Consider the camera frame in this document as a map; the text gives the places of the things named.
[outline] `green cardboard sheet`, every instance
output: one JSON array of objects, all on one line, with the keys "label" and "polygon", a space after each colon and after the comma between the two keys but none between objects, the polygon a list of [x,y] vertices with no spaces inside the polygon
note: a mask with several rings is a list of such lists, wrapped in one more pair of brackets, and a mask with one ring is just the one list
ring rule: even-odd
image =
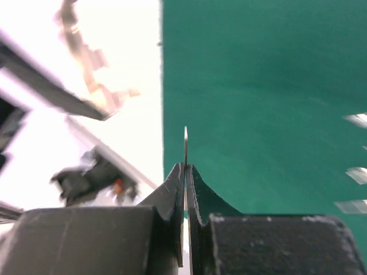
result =
[{"label": "green cardboard sheet", "polygon": [[[165,174],[184,158],[244,213],[367,199],[367,1],[164,1]],[[344,218],[361,251],[364,215]]]}]

